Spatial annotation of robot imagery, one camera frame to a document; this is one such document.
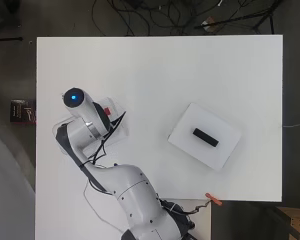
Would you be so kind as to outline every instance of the black object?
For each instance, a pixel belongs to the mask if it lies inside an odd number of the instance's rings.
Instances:
[[[205,141],[206,143],[209,143],[211,146],[216,147],[219,143],[216,139],[213,137],[209,136],[208,134],[202,132],[200,129],[196,128],[193,131],[193,135],[196,137],[200,138],[201,140]]]
[[[122,235],[121,240],[136,240],[136,238],[133,236],[133,234],[130,230],[127,230]]]
[[[192,236],[190,233],[187,233],[182,240],[198,240],[194,236]]]
[[[21,124],[35,124],[36,100],[11,100],[10,122]]]
[[[80,106],[83,100],[84,100],[84,92],[79,88],[71,88],[63,96],[64,104],[70,108]]]
[[[22,37],[16,37],[16,38],[0,38],[0,42],[8,42],[8,41],[22,41]]]
[[[173,218],[176,222],[181,236],[186,236],[188,231],[195,228],[195,224],[187,217],[186,214],[182,214],[183,210],[174,202],[168,202],[166,200],[160,199],[161,206],[167,211],[167,213]]]
[[[220,24],[227,24],[230,22],[237,22],[237,21],[241,21],[241,20],[245,20],[245,19],[250,19],[250,18],[257,18],[257,17],[262,17],[260,19],[260,21],[254,25],[252,27],[252,30],[254,30],[255,32],[259,33],[259,27],[260,25],[267,19],[270,18],[270,26],[271,26],[271,32],[272,34],[274,34],[274,27],[273,27],[273,12],[279,7],[279,5],[281,3],[283,3],[284,0],[275,0],[273,2],[273,4],[269,7],[269,9],[267,9],[265,12],[263,13],[253,13],[253,14],[249,14],[249,15],[245,15],[242,17],[238,17],[238,18],[233,18],[233,19],[228,19],[225,21],[219,21],[219,22],[214,22],[214,23],[209,23],[209,24],[202,24],[200,26],[196,26],[194,27],[195,29],[201,29],[201,28],[205,28],[205,27],[209,27],[209,26],[217,26]]]

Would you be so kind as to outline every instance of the black cable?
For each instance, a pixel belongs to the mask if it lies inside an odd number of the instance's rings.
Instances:
[[[126,4],[124,3],[124,0],[120,0],[120,2],[122,3],[123,7],[128,10]],[[130,26],[131,23],[131,16],[130,16],[130,12],[128,12],[128,25]],[[130,27],[127,28],[127,33],[126,36],[129,36],[129,31],[130,31]]]
[[[208,202],[206,202],[204,205],[199,205],[199,206],[196,206],[194,210],[190,211],[190,212],[185,212],[185,211],[178,211],[178,210],[175,210],[174,209],[174,206],[176,204],[174,204],[172,207],[170,207],[169,203],[166,201],[166,200],[161,200],[159,199],[160,201],[160,204],[163,208],[165,208],[167,211],[170,211],[170,212],[173,212],[173,213],[176,213],[178,215],[182,215],[182,216],[187,216],[187,215],[192,215],[192,214],[196,214],[200,211],[200,208],[206,208],[209,203],[211,202],[211,200],[209,200]]]
[[[94,190],[98,191],[99,193],[103,193],[103,194],[106,194],[106,195],[112,195],[111,193],[101,191],[99,188],[97,188],[96,186],[94,186],[90,179],[89,179],[89,183],[90,183],[91,187],[92,187]]]
[[[201,15],[203,15],[203,14],[205,14],[205,13],[207,13],[207,12],[213,10],[213,9],[215,9],[216,7],[218,7],[219,2],[220,2],[220,0],[217,0],[217,1],[215,2],[215,4],[212,5],[211,7],[209,7],[209,8],[207,8],[206,10],[204,10],[204,11],[202,11],[202,12],[200,12],[200,13],[197,13],[196,15],[190,17],[190,19],[189,19],[189,20],[184,24],[184,26],[182,27],[182,32],[184,32],[185,28],[188,27],[188,26],[191,24],[191,22],[192,22],[193,20],[195,20],[197,17],[199,17],[199,16],[201,16]]]
[[[253,3],[256,0],[251,0],[250,2],[247,2],[248,0],[243,0],[243,2],[241,2],[240,0],[238,0],[238,4],[239,4],[239,8],[229,17],[228,20],[231,20],[240,10],[241,8],[245,8],[248,5],[250,5],[251,3]],[[214,32],[214,34],[219,33],[227,24],[223,24],[216,32]]]
[[[99,157],[97,157],[96,159],[92,159],[92,160],[88,160],[88,161],[85,161],[84,163],[82,163],[80,166],[79,166],[79,168],[82,168],[84,165],[86,165],[87,163],[92,163],[92,164],[94,164],[96,161],[98,161],[100,158],[102,158],[102,157],[105,157],[106,155],[107,155],[107,153],[106,153],[106,151],[105,151],[105,149],[104,149],[104,145],[102,145],[102,149],[103,149],[103,154],[101,155],[101,156],[99,156]]]
[[[107,0],[107,2],[111,6],[111,8],[120,16],[120,18],[122,19],[122,21],[124,22],[124,24],[128,27],[128,29],[130,30],[130,32],[134,36],[134,33],[133,33],[132,29],[130,28],[130,24],[127,23],[127,21],[124,19],[124,17],[122,16],[122,14],[117,10],[117,7],[114,5],[114,1],[112,0],[112,2],[110,2],[110,0]]]
[[[137,14],[137,15],[138,15],[138,16],[139,16],[139,17],[147,24],[147,35],[150,36],[150,24],[149,24],[148,20],[145,19],[144,16],[142,16],[140,13],[138,13],[138,12],[135,11],[135,10],[119,9],[119,8],[117,8],[116,6],[114,6],[114,8],[115,8],[115,10],[118,11],[118,12],[130,12],[130,13],[135,13],[135,14]]]
[[[104,32],[99,28],[99,26],[97,25],[97,23],[95,22],[94,20],[94,7],[97,3],[97,0],[94,0],[93,4],[92,4],[92,8],[91,8],[91,19],[92,19],[92,22],[94,24],[94,26],[99,30],[99,32],[103,35],[103,36],[106,36],[106,34],[104,34]]]
[[[111,135],[112,135],[112,134],[116,131],[116,129],[119,127],[119,125],[120,125],[120,123],[121,123],[121,121],[122,121],[122,119],[123,119],[123,117],[124,117],[125,114],[126,114],[126,112],[124,112],[118,119],[116,119],[116,120],[114,120],[114,121],[112,122],[112,124],[114,124],[115,127],[110,129],[109,133],[105,136],[104,140],[101,141],[101,144],[100,144],[100,146],[98,147],[97,151],[96,151],[93,155],[91,155],[91,156],[89,157],[89,159],[91,159],[91,158],[93,157],[93,164],[95,164],[96,161],[98,160],[97,156],[98,156],[100,150],[101,150],[102,148],[104,148],[104,144],[106,143],[106,141],[111,137]]]

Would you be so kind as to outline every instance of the cable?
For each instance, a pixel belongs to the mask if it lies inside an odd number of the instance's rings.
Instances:
[[[238,0],[239,8],[229,17],[228,20],[231,20],[241,10],[241,8],[247,7],[248,5],[250,5],[251,3],[253,3],[256,0],[251,0],[250,2],[247,2],[247,1],[248,0],[243,0],[243,2],[241,2],[240,0]],[[223,24],[219,29],[217,29],[217,31],[214,32],[214,34],[219,33],[226,25],[227,25],[227,23]]]
[[[296,125],[290,125],[290,126],[282,126],[283,128],[294,128],[294,127],[300,127],[300,124]]]
[[[116,6],[113,6],[115,8],[116,11],[118,12],[130,12],[130,13],[135,13],[137,14],[146,24],[147,24],[147,35],[150,36],[150,24],[149,22],[147,21],[147,19],[145,19],[144,16],[142,16],[140,13],[138,13],[137,11],[135,10],[125,10],[125,9],[118,9]]]
[[[121,230],[120,228],[116,227],[115,225],[109,223],[107,220],[103,219],[98,213],[97,211],[93,208],[93,206],[91,205],[91,203],[89,202],[88,198],[87,198],[87,195],[86,195],[86,191],[87,191],[87,188],[88,188],[88,184],[89,184],[89,180],[87,181],[86,183],[86,186],[84,188],[84,191],[83,191],[83,197],[85,198],[86,202],[89,204],[90,208],[92,209],[92,211],[95,213],[95,215],[104,223],[108,224],[110,227],[112,227],[113,229],[115,229],[116,231],[118,231],[120,234],[123,234],[124,231]]]
[[[99,188],[97,188],[96,186],[94,186],[90,179],[89,179],[88,181],[89,181],[91,187],[92,187],[94,190],[98,191],[99,193],[103,193],[103,194],[106,194],[106,195],[112,195],[111,193],[101,191]]]
[[[214,5],[212,5],[211,7],[209,7],[208,9],[190,17],[190,19],[184,24],[184,26],[182,27],[182,32],[184,32],[185,28],[188,27],[190,25],[190,23],[196,19],[197,17],[201,16],[202,14],[205,14],[211,10],[213,10],[214,8],[218,7],[220,0],[217,0],[216,3]]]
[[[109,133],[105,136],[105,139],[101,141],[101,144],[100,144],[100,146],[98,147],[97,151],[96,151],[93,155],[91,155],[91,156],[89,157],[89,159],[91,159],[91,158],[93,157],[93,164],[95,164],[96,161],[99,159],[99,158],[97,158],[97,156],[98,156],[100,150],[101,150],[102,148],[104,148],[104,144],[106,143],[106,141],[111,137],[111,135],[112,135],[112,134],[116,131],[116,129],[119,127],[119,125],[120,125],[120,123],[121,123],[121,121],[122,121],[122,119],[123,119],[123,117],[124,117],[125,114],[126,114],[126,112],[124,112],[119,118],[117,118],[116,120],[114,120],[114,121],[112,122],[112,124],[114,124],[115,127],[113,127],[113,128],[110,129]]]
[[[95,22],[94,20],[94,6],[96,5],[97,3],[97,0],[94,0],[93,4],[92,4],[92,7],[91,7],[91,19],[92,19],[92,22],[94,24],[94,26],[99,30],[99,32],[103,35],[103,36],[106,36],[106,34],[104,34],[104,32],[98,27],[97,23]]]
[[[127,23],[127,21],[124,19],[124,17],[121,15],[121,13],[117,10],[116,6],[114,5],[114,1],[112,0],[112,2],[110,2],[110,0],[107,0],[107,2],[111,6],[111,8],[120,16],[120,18],[122,19],[124,24],[128,27],[128,29],[130,30],[130,32],[134,36],[134,33],[133,33],[132,29],[130,28],[130,24]]]
[[[126,4],[124,3],[124,0],[120,0],[120,2],[122,3],[123,7],[128,10]],[[128,12],[128,25],[130,26],[130,22],[131,22],[131,16],[130,16],[130,12]],[[126,33],[126,36],[129,36],[129,30],[130,30],[130,27],[127,28],[127,33]]]
[[[210,202],[211,202],[211,200],[206,202],[204,205],[196,206],[195,209],[190,211],[190,212],[185,212],[185,211],[181,212],[181,211],[174,210],[174,207],[176,206],[176,204],[174,204],[174,205],[172,205],[172,207],[170,207],[170,206],[168,206],[169,203],[167,201],[160,199],[160,203],[161,203],[161,206],[163,208],[165,208],[166,210],[168,210],[170,212],[173,212],[175,214],[182,215],[182,216],[196,214],[200,211],[200,208],[206,208],[209,205]]]

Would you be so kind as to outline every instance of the wire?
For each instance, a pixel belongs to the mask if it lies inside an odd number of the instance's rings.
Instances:
[[[300,124],[296,125],[290,125],[290,126],[282,126],[283,128],[294,128],[294,127],[300,127]]]
[[[126,4],[124,3],[124,0],[120,0],[120,2],[122,3],[123,7],[128,10]],[[130,26],[130,22],[131,22],[131,16],[130,16],[130,12],[128,12],[128,24]],[[129,36],[129,30],[130,30],[130,27],[127,28],[127,33],[126,33],[126,36]]]
[[[144,16],[142,16],[140,13],[138,13],[135,10],[125,10],[125,9],[118,9],[116,6],[113,6],[115,8],[116,11],[118,12],[130,12],[130,13],[135,13],[137,14],[146,24],[147,24],[147,35],[150,36],[150,24],[147,21],[147,19],[145,19]]]
[[[100,193],[106,194],[106,195],[112,195],[111,193],[101,191],[99,188],[97,188],[96,186],[94,186],[90,179],[89,179],[88,181],[89,181],[91,187],[92,187],[94,190],[96,190],[96,191],[98,191],[98,192],[100,192]]]
[[[174,205],[172,205],[172,207],[170,207],[170,206],[168,206],[167,201],[160,199],[160,203],[161,203],[161,206],[163,208],[165,208],[166,210],[168,210],[170,212],[173,212],[175,214],[182,215],[182,216],[196,214],[200,211],[200,208],[206,208],[209,205],[210,202],[211,202],[211,200],[207,201],[204,205],[196,206],[195,209],[190,211],[190,212],[185,212],[185,211],[181,212],[181,211],[174,210],[174,207],[176,206],[176,204],[174,204]]]
[[[97,158],[100,150],[103,148],[104,149],[104,144],[107,142],[107,140],[111,137],[111,135],[116,131],[116,129],[119,127],[124,115],[126,114],[126,112],[124,112],[119,118],[117,118],[116,120],[114,120],[112,122],[112,124],[114,124],[115,126],[113,128],[110,129],[109,133],[105,136],[105,139],[101,141],[100,146],[98,147],[97,151],[92,154],[89,159],[91,159],[93,157],[93,164],[96,163],[96,161],[99,159]]]
[[[104,34],[104,32],[99,28],[99,26],[97,25],[97,23],[94,20],[94,7],[95,7],[96,3],[97,3],[97,0],[94,0],[94,2],[92,4],[92,7],[91,7],[91,19],[92,19],[92,22],[93,22],[94,26],[99,30],[99,32],[103,36],[106,36],[106,34]]]
[[[91,205],[91,203],[89,202],[88,198],[87,198],[87,195],[86,195],[86,191],[87,191],[87,188],[88,188],[88,184],[89,184],[89,180],[87,181],[86,183],[86,186],[84,188],[84,191],[83,191],[83,197],[85,198],[86,202],[89,204],[90,208],[92,209],[92,211],[95,213],[95,215],[102,221],[104,222],[105,224],[109,225],[110,227],[112,227],[113,229],[115,229],[116,231],[118,231],[120,234],[123,234],[124,231],[122,231],[120,228],[116,227],[115,225],[109,223],[107,220],[103,219],[99,214],[98,212],[93,208],[93,206]]]
[[[250,2],[247,2],[247,1],[248,0],[243,0],[243,2],[241,2],[241,0],[238,0],[239,8],[229,17],[228,20],[231,20],[241,10],[241,8],[247,7],[248,5],[250,5],[251,3],[253,3],[256,0],[251,0]],[[253,13],[253,14],[251,14],[251,16],[262,13],[262,12],[263,11]],[[214,34],[219,33],[226,25],[227,25],[227,23],[223,24],[220,28],[217,29],[217,31],[214,32]]]
[[[110,0],[107,0],[107,2],[111,6],[111,8],[120,16],[120,18],[122,19],[122,21],[124,22],[124,24],[128,27],[128,29],[130,30],[131,34],[134,36],[134,33],[133,33],[132,29],[130,28],[130,24],[127,23],[127,21],[124,19],[124,17],[122,16],[122,14],[117,10],[116,6],[114,5],[114,1],[112,0],[110,2]]]

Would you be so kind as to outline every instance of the white tabletop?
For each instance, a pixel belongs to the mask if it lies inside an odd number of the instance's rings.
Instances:
[[[102,232],[119,239],[100,220],[91,223],[96,216],[82,196],[86,178],[52,134],[68,114],[61,95],[72,87],[126,109],[129,137],[102,163],[137,165],[160,197],[204,199],[210,192],[220,199],[281,200],[281,36],[39,38],[37,61],[39,240],[95,239]],[[167,141],[191,102],[242,132],[219,172]],[[116,203],[93,194],[92,205],[124,229]]]

